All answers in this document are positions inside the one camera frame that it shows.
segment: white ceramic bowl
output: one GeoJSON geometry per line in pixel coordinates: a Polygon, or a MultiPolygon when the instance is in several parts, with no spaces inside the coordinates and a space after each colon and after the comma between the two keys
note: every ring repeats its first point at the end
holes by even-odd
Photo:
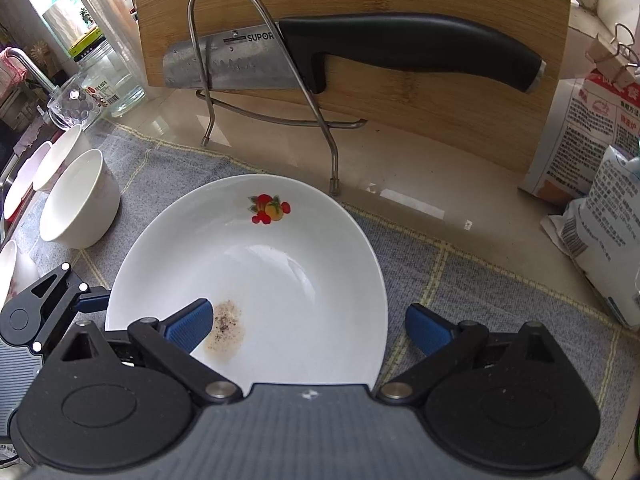
{"type": "Polygon", "coordinates": [[[76,124],[63,133],[45,155],[33,177],[35,191],[50,192],[60,175],[84,152],[91,149],[91,143],[76,124]]]}
{"type": "Polygon", "coordinates": [[[51,190],[40,216],[40,238],[73,249],[95,244],[120,204],[120,189],[100,150],[74,160],[51,190]]]}
{"type": "Polygon", "coordinates": [[[9,240],[0,252],[0,310],[39,277],[33,260],[13,240],[9,240]]]}
{"type": "Polygon", "coordinates": [[[307,184],[241,175],[177,200],[124,259],[107,330],[197,298],[216,321],[192,355],[245,393],[257,382],[376,381],[387,323],[380,266],[353,218],[307,184]]]}
{"type": "Polygon", "coordinates": [[[38,171],[40,163],[45,155],[49,153],[51,147],[52,144],[48,140],[43,142],[38,149],[33,152],[33,155],[25,161],[20,171],[18,171],[18,175],[16,175],[14,183],[9,188],[6,198],[4,199],[4,211],[2,214],[5,220],[13,221],[22,200],[27,195],[31,184],[33,184],[33,177],[38,171]]]}

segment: gray cloth mat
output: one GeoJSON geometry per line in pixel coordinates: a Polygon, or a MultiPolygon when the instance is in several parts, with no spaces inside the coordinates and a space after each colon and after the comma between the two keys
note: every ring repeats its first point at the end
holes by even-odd
{"type": "MultiPolygon", "coordinates": [[[[169,204],[207,182],[260,170],[226,155],[142,136],[100,120],[88,130],[120,184],[115,221],[94,246],[69,250],[38,235],[46,196],[38,196],[14,239],[42,274],[62,262],[90,285],[111,288],[120,264],[144,228],[169,204]]],[[[586,468],[597,471],[612,444],[640,357],[640,337],[600,311],[450,244],[344,205],[369,238],[385,278],[388,336],[379,382],[422,358],[403,328],[404,311],[419,301],[457,322],[473,319],[496,332],[517,332],[527,320],[544,323],[596,399],[602,426],[586,468]]],[[[104,327],[104,313],[92,315],[104,327]]]]}

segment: knife holder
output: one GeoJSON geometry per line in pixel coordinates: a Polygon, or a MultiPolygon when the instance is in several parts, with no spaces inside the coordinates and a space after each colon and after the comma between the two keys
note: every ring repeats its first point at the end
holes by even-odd
{"type": "Polygon", "coordinates": [[[322,134],[324,135],[324,138],[326,139],[327,144],[329,145],[329,150],[331,151],[331,179],[329,180],[329,194],[334,196],[338,195],[340,193],[340,179],[338,177],[338,147],[336,146],[334,136],[332,136],[331,134],[331,128],[354,129],[354,128],[359,128],[361,126],[364,126],[364,124],[366,124],[367,121],[364,119],[360,119],[352,123],[348,123],[348,122],[345,123],[341,121],[327,123],[324,120],[324,117],[322,116],[322,112],[318,107],[318,102],[316,102],[316,99],[314,98],[313,94],[309,91],[309,89],[306,87],[305,83],[303,82],[302,77],[300,76],[300,72],[298,71],[296,64],[293,62],[293,59],[291,58],[291,55],[287,50],[287,47],[284,43],[284,39],[280,34],[280,30],[278,29],[275,22],[273,21],[273,18],[269,14],[269,11],[261,2],[261,0],[249,0],[249,1],[251,1],[251,3],[254,4],[254,7],[260,13],[260,16],[262,17],[265,25],[269,28],[270,33],[273,34],[273,37],[276,39],[278,47],[282,51],[282,55],[287,61],[289,68],[291,69],[294,76],[296,77],[298,85],[300,86],[300,89],[302,90],[302,93],[304,94],[306,102],[311,108],[311,111],[316,117],[316,120],[315,121],[298,121],[298,120],[292,120],[292,119],[283,119],[278,117],[266,116],[266,115],[257,114],[248,110],[244,110],[243,108],[230,105],[228,103],[225,103],[224,101],[211,97],[211,94],[209,92],[209,83],[207,80],[207,68],[204,65],[204,60],[202,59],[202,52],[200,51],[200,47],[199,47],[198,33],[195,27],[194,6],[196,3],[196,0],[189,0],[189,3],[187,5],[187,19],[189,22],[189,34],[191,36],[191,44],[193,46],[193,51],[196,55],[196,62],[198,63],[198,71],[200,72],[200,82],[202,83],[202,90],[196,91],[196,97],[198,97],[199,99],[204,99],[207,103],[207,109],[209,110],[209,124],[207,125],[205,134],[202,137],[201,145],[206,146],[209,143],[209,137],[211,135],[211,131],[213,130],[213,126],[216,122],[216,113],[215,113],[215,110],[213,109],[214,104],[220,107],[223,107],[226,110],[230,110],[232,112],[236,112],[241,115],[244,115],[246,117],[257,119],[260,121],[267,121],[269,123],[283,124],[285,126],[319,126],[320,129],[322,130],[322,134]]]}

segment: fruit decal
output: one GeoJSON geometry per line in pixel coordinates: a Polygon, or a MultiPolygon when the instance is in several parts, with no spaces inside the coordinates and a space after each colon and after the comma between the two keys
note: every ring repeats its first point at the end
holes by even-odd
{"type": "Polygon", "coordinates": [[[251,218],[251,222],[254,224],[270,224],[273,220],[277,222],[284,215],[291,212],[291,206],[289,202],[280,202],[279,196],[271,195],[258,195],[250,196],[249,200],[253,202],[253,205],[249,208],[249,211],[255,213],[251,218]]]}

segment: black knife handle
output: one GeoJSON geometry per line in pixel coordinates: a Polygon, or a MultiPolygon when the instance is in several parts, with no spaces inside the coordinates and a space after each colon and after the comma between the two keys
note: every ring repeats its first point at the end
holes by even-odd
{"type": "Polygon", "coordinates": [[[528,46],[469,20],[442,14],[379,12],[283,18],[280,31],[302,79],[326,88],[324,56],[406,72],[463,72],[532,91],[544,72],[528,46]]]}

